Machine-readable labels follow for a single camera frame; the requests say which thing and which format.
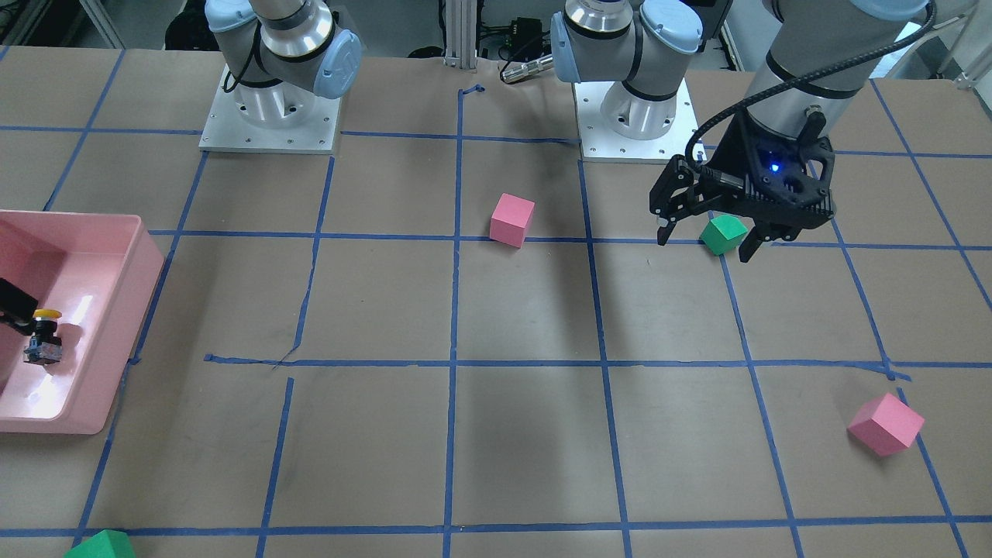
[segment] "metal rod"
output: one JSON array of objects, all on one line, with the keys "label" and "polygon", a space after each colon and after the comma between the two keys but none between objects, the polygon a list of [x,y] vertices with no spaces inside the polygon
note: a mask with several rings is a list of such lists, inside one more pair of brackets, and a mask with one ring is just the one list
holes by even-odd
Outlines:
[{"label": "metal rod", "polygon": [[460,70],[475,70],[475,39],[478,0],[447,0],[444,5],[447,49],[444,64]]},{"label": "metal rod", "polygon": [[114,23],[110,21],[107,10],[99,0],[79,0],[79,4],[82,5],[82,9],[86,11],[86,15],[93,22],[93,27],[96,28],[100,37],[107,42],[107,45],[113,49],[125,48],[124,40],[121,39],[120,33],[117,32]]}]

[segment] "blue tape line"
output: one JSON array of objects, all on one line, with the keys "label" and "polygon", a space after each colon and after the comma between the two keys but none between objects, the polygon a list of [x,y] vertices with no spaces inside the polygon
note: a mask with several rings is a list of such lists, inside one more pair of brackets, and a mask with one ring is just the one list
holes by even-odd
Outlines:
[{"label": "blue tape line", "polygon": [[[199,190],[200,180],[203,178],[203,170],[206,168],[206,160],[209,157],[209,152],[204,151],[199,158],[199,165],[196,166],[196,173],[192,178],[192,185],[189,187],[189,194],[186,195],[186,202],[183,204],[183,212],[180,214],[180,221],[176,227],[177,233],[173,235],[173,243],[169,248],[169,254],[166,256],[166,261],[162,265],[162,273],[159,274],[159,282],[155,285],[155,292],[152,294],[152,301],[149,303],[149,316],[154,316],[155,311],[159,308],[159,301],[162,299],[162,291],[166,285],[166,278],[169,277],[169,270],[173,267],[173,259],[176,257],[176,250],[179,248],[180,238],[182,238],[182,231],[186,227],[186,219],[189,217],[189,210],[192,208],[192,201],[196,198],[196,192]],[[147,320],[142,326],[141,333],[138,335],[138,342],[135,345],[135,357],[141,358],[141,352],[145,347],[145,341],[148,338],[148,331],[152,327],[152,321]]]},{"label": "blue tape line", "polygon": [[408,132],[364,132],[357,130],[343,130],[342,136],[360,136],[373,138],[407,138],[407,139],[436,139],[436,140],[458,140],[463,141],[489,141],[503,143],[560,143],[574,145],[580,143],[576,138],[512,138],[505,136],[476,136],[464,134],[418,134]]},{"label": "blue tape line", "polygon": [[[313,238],[309,232],[293,231],[267,231],[267,230],[165,230],[153,229],[149,233],[157,236],[172,236],[180,234],[182,236],[244,236],[258,238]],[[376,232],[322,232],[318,234],[320,238],[335,238],[344,240],[424,240],[424,241],[453,241],[462,242],[494,242],[488,236],[460,236],[445,234],[390,234]],[[587,240],[578,236],[529,236],[528,242],[533,243],[568,243],[580,244]],[[656,244],[654,238],[593,238],[594,244]],[[701,245],[702,241],[693,238],[672,238],[668,244],[678,245]],[[951,246],[936,244],[859,244],[845,243],[848,248],[870,249],[870,250],[947,250],[947,251],[992,251],[992,246]],[[792,247],[792,248],[839,248],[838,242],[772,242],[772,247]]]},{"label": "blue tape line", "polygon": [[286,395],[283,399],[283,412],[279,417],[279,434],[276,437],[276,451],[272,456],[272,472],[269,473],[269,489],[265,494],[265,509],[262,510],[261,532],[255,558],[265,556],[265,544],[269,534],[269,520],[272,518],[272,504],[276,501],[276,484],[279,481],[279,467],[283,462],[283,447],[286,444],[286,427],[290,423],[290,407],[293,406],[293,386],[296,381],[286,378]]},{"label": "blue tape line", "polygon": [[417,134],[407,132],[361,132],[356,130],[341,130],[342,136],[360,136],[369,138],[410,138],[410,139],[458,139],[457,134]]},{"label": "blue tape line", "polygon": [[148,134],[148,135],[168,135],[168,136],[198,136],[203,130],[170,130],[170,129],[144,129],[144,128],[91,128],[92,134]]},{"label": "blue tape line", "polygon": [[[885,351],[885,346],[882,344],[882,334],[879,332],[878,323],[875,322],[875,315],[872,313],[871,305],[868,303],[868,295],[865,293],[864,285],[861,283],[861,277],[858,276],[857,269],[854,268],[854,260],[851,258],[851,253],[848,251],[847,244],[844,242],[844,235],[840,232],[840,226],[837,225],[836,219],[831,219],[830,224],[833,226],[833,233],[837,236],[840,251],[844,254],[844,261],[847,262],[847,269],[851,273],[854,287],[858,290],[858,297],[861,299],[861,305],[865,309],[865,315],[868,316],[868,324],[871,326],[871,333],[875,337],[875,345],[878,346],[878,353],[882,357],[882,364],[886,370],[891,371],[892,360],[889,358],[889,354]],[[889,375],[889,379],[896,379],[895,373]]]},{"label": "blue tape line", "polygon": [[0,529],[0,538],[71,537],[75,529]]},{"label": "blue tape line", "polygon": [[307,280],[307,291],[304,299],[300,303],[300,316],[297,320],[297,334],[293,339],[293,348],[287,353],[289,356],[294,350],[300,348],[304,341],[304,329],[307,326],[307,310],[310,308],[310,292],[313,290],[313,275],[316,273],[316,263],[320,254],[320,234],[323,232],[324,214],[327,212],[327,199],[330,197],[330,184],[334,178],[334,158],[327,162],[327,173],[324,175],[323,193],[320,196],[320,208],[317,210],[316,228],[313,230],[313,247],[310,258],[310,277]]},{"label": "blue tape line", "polygon": [[[953,515],[955,523],[992,523],[992,515]],[[948,524],[946,515],[881,515],[860,517],[804,517],[797,518],[798,527],[853,526],[853,525],[934,525]],[[719,529],[760,529],[788,527],[787,519],[720,519],[697,521],[633,521],[627,524],[632,531],[663,530],[719,530]],[[129,536],[171,537],[171,536],[258,536],[260,527],[110,527]],[[574,532],[574,531],[619,531],[619,522],[593,523],[486,523],[479,525],[459,525],[459,533],[522,533],[522,532]],[[89,527],[83,536],[92,536],[104,527]],[[55,538],[70,537],[75,529],[0,529],[0,538]],[[269,527],[268,536],[290,535],[406,535],[442,534],[443,525],[301,525]]]},{"label": "blue tape line", "polygon": [[11,126],[0,125],[0,131],[5,132],[89,132],[91,134],[138,134],[138,135],[177,135],[198,136],[202,130],[171,130],[160,128],[92,128],[65,126]]},{"label": "blue tape line", "polygon": [[461,265],[461,186],[464,155],[465,95],[474,91],[484,91],[476,84],[468,91],[458,90],[457,142],[454,159],[454,246],[451,262],[451,345],[448,353],[447,372],[447,425],[444,438],[444,536],[441,543],[441,556],[451,556],[451,522],[454,509],[454,428],[458,381],[458,276]]},{"label": "blue tape line", "polygon": [[[193,177],[192,185],[189,187],[189,194],[186,196],[186,203],[183,206],[183,213],[180,215],[177,230],[183,230],[183,227],[186,225],[186,218],[189,215],[189,209],[192,207],[192,200],[196,196],[200,178],[203,176],[203,168],[206,166],[206,159],[207,153],[204,152],[200,156],[199,166],[196,168],[196,174]],[[89,494],[86,497],[86,503],[83,505],[82,514],[79,517],[79,524],[76,528],[75,536],[72,539],[72,546],[76,546],[82,541],[84,529],[89,523],[90,514],[93,512],[93,506],[96,503],[96,495],[100,490],[100,484],[103,482],[103,473],[106,471],[107,461],[110,458],[110,450],[113,447],[113,443],[117,435],[117,421],[120,418],[121,410],[124,408],[124,394],[125,388],[127,387],[127,378],[130,373],[131,366],[141,361],[141,352],[145,347],[145,341],[148,339],[148,331],[152,327],[152,320],[155,318],[156,311],[159,308],[159,301],[162,298],[162,291],[165,287],[166,279],[169,277],[169,270],[172,269],[173,258],[176,255],[176,248],[179,245],[179,241],[180,237],[178,235],[173,237],[173,243],[169,250],[169,255],[165,259],[162,266],[162,271],[159,273],[159,279],[155,284],[155,291],[152,294],[152,300],[148,306],[145,322],[142,324],[141,332],[138,335],[138,340],[135,342],[134,355],[129,358],[128,364],[125,366],[124,372],[121,374],[120,388],[117,396],[117,409],[114,411],[114,416],[110,423],[110,429],[107,431],[107,438],[103,444],[103,451],[100,454],[100,461],[97,463],[96,472],[93,474],[93,482],[90,484]]]},{"label": "blue tape line", "polygon": [[992,159],[992,154],[984,153],[913,153],[913,156],[927,159]]},{"label": "blue tape line", "polygon": [[162,234],[178,234],[179,236],[221,236],[221,237],[250,237],[250,238],[313,238],[311,232],[266,232],[256,230],[162,230]]},{"label": "blue tape line", "polygon": [[893,364],[905,368],[992,368],[992,362],[937,362],[937,361],[903,361],[897,360]]},{"label": "blue tape line", "polygon": [[438,535],[443,525],[354,525],[270,527],[269,536],[278,535]]},{"label": "blue tape line", "polygon": [[768,407],[765,405],[765,395],[761,391],[761,382],[758,380],[758,371],[754,365],[754,358],[751,355],[751,348],[747,342],[747,332],[744,330],[744,320],[741,317],[740,306],[737,304],[737,293],[734,290],[734,282],[730,277],[730,268],[727,266],[725,255],[720,256],[720,267],[723,268],[723,279],[727,283],[727,293],[730,295],[730,305],[733,307],[734,320],[737,322],[737,332],[740,334],[741,348],[744,351],[744,358],[747,360],[748,372],[751,375],[751,386],[754,389],[755,398],[758,401],[758,411],[761,413],[761,422],[765,428],[765,438],[768,440],[768,449],[772,455],[772,465],[775,467],[775,476],[779,481],[779,490],[782,492],[782,504],[786,509],[786,518],[789,520],[789,530],[793,534],[793,544],[796,547],[798,558],[805,558],[803,553],[803,543],[800,540],[800,531],[796,524],[796,514],[793,512],[792,499],[789,497],[789,487],[786,485],[786,475],[782,469],[782,461],[779,459],[779,449],[775,444],[775,434],[772,431],[772,421],[768,415]]},{"label": "blue tape line", "polygon": [[627,492],[623,483],[623,468],[620,463],[620,445],[617,441],[616,415],[613,411],[613,387],[610,383],[610,367],[606,354],[606,331],[603,327],[602,301],[599,297],[599,278],[596,273],[596,251],[592,241],[592,217],[589,211],[589,194],[585,182],[585,167],[579,159],[578,186],[582,196],[582,218],[585,224],[585,247],[589,258],[589,275],[592,281],[592,307],[596,315],[596,338],[599,342],[599,360],[601,363],[603,381],[603,399],[606,405],[606,427],[610,438],[610,455],[613,459],[613,481],[617,490],[617,507],[620,512],[621,534],[623,536],[624,556],[633,558],[634,550],[630,541],[630,521],[627,515]]},{"label": "blue tape line", "polygon": [[[905,405],[909,405],[910,402],[906,399],[906,392],[903,391],[902,387],[897,387],[896,391],[899,393],[899,399]],[[930,452],[927,451],[927,444],[924,443],[924,437],[921,434],[917,434],[917,445],[920,446],[920,455],[924,458],[924,463],[927,464],[927,471],[930,473],[930,480],[933,481],[933,489],[936,490],[936,496],[940,500],[940,506],[943,507],[943,514],[950,524],[950,530],[954,533],[954,540],[957,542],[957,549],[961,552],[961,558],[968,558],[968,550],[964,547],[964,540],[961,538],[961,531],[957,528],[957,523],[954,520],[953,513],[950,511],[950,503],[947,502],[947,495],[943,491],[943,487],[940,485],[940,479],[936,475],[936,468],[933,466],[933,460],[930,458]]]},{"label": "blue tape line", "polygon": [[65,168],[62,169],[62,174],[59,176],[59,181],[56,182],[56,186],[52,189],[52,193],[49,195],[45,205],[42,207],[42,211],[51,211],[52,206],[56,202],[56,198],[62,191],[62,187],[65,185],[65,180],[68,178],[69,172],[72,170],[72,166],[75,165],[75,160],[79,157],[79,152],[82,151],[82,144],[86,141],[86,132],[79,135],[79,141],[75,142],[75,148],[72,150],[72,154],[68,158],[68,162],[65,163]]},{"label": "blue tape line", "polygon": [[[301,360],[274,360],[263,358],[241,358],[232,356],[218,356],[208,353],[203,358],[206,362],[216,364],[265,364],[269,366],[285,367],[445,367],[451,365],[451,360],[361,360],[361,359],[301,359]],[[472,367],[599,367],[602,360],[456,360],[458,366]],[[814,359],[769,359],[752,360],[751,364],[760,367],[773,366],[817,366],[831,368],[860,368],[880,374],[895,374],[899,379],[913,381],[913,379],[903,373],[887,371],[881,362],[871,362],[866,360],[814,360]],[[945,367],[945,368],[992,368],[992,362],[894,362],[895,365],[904,367]],[[607,360],[606,365],[611,368],[644,366],[646,368],[701,368],[701,367],[723,367],[723,368],[743,368],[748,365],[747,360]]]},{"label": "blue tape line", "polygon": [[66,126],[11,126],[0,125],[0,131],[4,132],[68,132],[79,134],[88,131],[85,127],[74,128]]},{"label": "blue tape line", "polygon": [[[148,323],[151,321],[152,313],[149,312],[149,316],[145,322]],[[96,464],[96,472],[93,474],[93,481],[89,485],[89,493],[86,495],[86,502],[83,504],[82,513],[79,515],[79,524],[76,526],[75,532],[73,533],[73,547],[82,542],[86,525],[89,522],[89,516],[92,514],[93,506],[96,504],[96,494],[99,492],[100,484],[103,482],[103,474],[107,469],[107,462],[110,460],[110,450],[114,445],[114,439],[117,435],[117,423],[120,420],[121,409],[124,407],[124,391],[127,387],[127,377],[130,370],[131,364],[125,364],[124,372],[121,373],[120,384],[117,388],[119,395],[117,398],[117,409],[114,410],[114,417],[110,421],[110,428],[107,430],[107,437],[103,442],[103,450],[100,452],[100,460]]]},{"label": "blue tape line", "polygon": [[93,127],[93,122],[96,121],[96,115],[100,113],[100,108],[103,106],[103,101],[107,99],[107,93],[110,92],[110,86],[114,83],[114,78],[117,77],[117,71],[120,70],[121,63],[124,62],[124,55],[127,51],[121,51],[117,56],[117,62],[114,63],[113,70],[110,71],[110,76],[107,78],[107,82],[103,84],[103,90],[100,92],[100,96],[96,99],[96,106],[93,107],[93,111],[89,114],[89,120],[86,121],[86,129],[79,136],[79,141],[75,144],[75,149],[72,150],[72,155],[68,159],[68,163],[65,164],[65,168],[62,170],[62,175],[59,176],[59,181],[56,183],[55,189],[52,190],[52,194],[49,196],[47,202],[45,202],[45,207],[42,211],[51,211],[52,206],[56,202],[56,198],[62,191],[62,187],[65,185],[65,180],[68,178],[69,172],[72,170],[72,165],[75,164],[75,160],[79,157],[79,152],[82,151],[82,144],[86,141],[86,136],[88,131]]},{"label": "blue tape line", "polygon": [[[940,202],[936,198],[936,194],[933,192],[933,188],[930,186],[930,181],[927,180],[927,175],[924,174],[923,168],[920,167],[920,161],[917,160],[917,155],[913,153],[913,149],[910,148],[910,142],[906,140],[906,136],[903,135],[903,130],[899,127],[899,123],[896,122],[895,115],[892,114],[892,110],[889,109],[889,104],[885,101],[885,97],[882,95],[882,91],[875,84],[875,81],[871,81],[871,86],[875,89],[875,95],[878,100],[882,103],[882,108],[885,109],[885,113],[889,116],[889,120],[892,122],[893,127],[896,128],[896,133],[899,134],[899,140],[903,142],[903,147],[906,148],[906,152],[910,155],[910,160],[913,161],[913,166],[917,170],[917,174],[920,175],[920,180],[924,182],[924,187],[927,189],[927,194],[930,196],[930,200],[933,202],[933,206],[936,208],[936,212],[940,215],[940,220],[943,221],[943,225],[947,228],[947,233],[950,234],[951,240],[954,241],[954,245],[958,248],[961,247],[961,241],[957,237],[957,233],[954,232],[954,227],[950,225],[950,220],[947,218],[947,214],[944,212],[943,208],[940,206]],[[971,273],[971,278],[974,280],[975,285],[978,287],[978,291],[981,293],[982,298],[985,299],[985,306],[992,310],[992,298],[989,298],[988,291],[985,290],[985,286],[982,284],[981,279],[978,277],[978,273],[975,271],[975,267],[971,265],[971,259],[968,258],[968,254],[962,249],[960,250],[961,259],[964,260],[964,265],[967,266],[968,272]]]},{"label": "blue tape line", "polygon": [[285,366],[285,367],[316,367],[316,368],[335,368],[335,367],[404,367],[404,366],[423,366],[423,367],[447,367],[451,364],[450,360],[347,360],[347,359],[336,359],[336,360],[322,360],[322,359],[300,359],[300,360],[274,360],[270,358],[239,358],[232,356],[217,356],[216,354],[208,353],[203,357],[204,362],[213,362],[215,364],[264,364],[267,366]]},{"label": "blue tape line", "polygon": [[578,145],[581,140],[570,138],[510,138],[504,136],[463,136],[466,141],[491,141],[502,143],[558,143],[564,145]]}]

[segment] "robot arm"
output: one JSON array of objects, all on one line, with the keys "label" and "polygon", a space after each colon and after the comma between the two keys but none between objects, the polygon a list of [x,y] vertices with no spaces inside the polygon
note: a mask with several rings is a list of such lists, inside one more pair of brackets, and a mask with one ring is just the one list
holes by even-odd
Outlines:
[{"label": "robot arm", "polygon": [[338,98],[358,74],[358,37],[320,0],[210,0],[206,16],[236,83]]},{"label": "robot arm", "polygon": [[562,81],[615,81],[600,113],[635,140],[665,135],[677,93],[702,42],[699,16],[679,0],[567,0],[552,18],[552,55]]},{"label": "robot arm", "polygon": [[[754,219],[740,249],[746,262],[763,242],[792,241],[830,221],[829,129],[870,75],[867,63],[911,44],[936,19],[932,0],[764,1],[783,26],[748,96],[700,126],[651,190],[661,245],[679,220],[719,210]],[[893,44],[925,6],[924,26]],[[730,116],[712,160],[694,161],[696,142]]]},{"label": "robot arm", "polygon": [[205,12],[229,68],[223,91],[254,126],[299,125],[314,95],[339,98],[358,74],[361,42],[322,0],[208,0]]}]

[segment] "yellow button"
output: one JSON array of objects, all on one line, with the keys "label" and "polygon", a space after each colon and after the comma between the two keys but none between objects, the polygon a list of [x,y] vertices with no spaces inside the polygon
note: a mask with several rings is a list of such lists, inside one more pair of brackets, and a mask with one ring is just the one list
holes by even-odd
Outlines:
[{"label": "yellow button", "polygon": [[57,320],[62,317],[62,312],[58,310],[50,310],[48,308],[39,308],[35,311],[35,318],[48,318],[49,320]]}]

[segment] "light blue joint cover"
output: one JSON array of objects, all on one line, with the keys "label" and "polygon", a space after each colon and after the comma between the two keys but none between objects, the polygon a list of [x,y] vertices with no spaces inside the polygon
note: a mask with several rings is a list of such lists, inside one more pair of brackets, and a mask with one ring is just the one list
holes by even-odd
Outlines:
[{"label": "light blue joint cover", "polygon": [[555,59],[555,75],[558,79],[566,83],[582,83],[561,12],[552,16],[552,57]]},{"label": "light blue joint cover", "polygon": [[328,99],[340,98],[348,92],[362,65],[362,42],[358,36],[341,30],[327,47],[320,70],[313,80],[313,94]]},{"label": "light blue joint cover", "polygon": [[256,19],[248,0],[207,0],[204,12],[213,33],[237,29]]},{"label": "light blue joint cover", "polygon": [[679,0],[645,0],[641,20],[655,37],[674,50],[684,55],[694,55],[699,50],[702,21],[695,10]]},{"label": "light blue joint cover", "polygon": [[862,12],[884,21],[909,21],[927,7],[927,0],[851,0]]}]

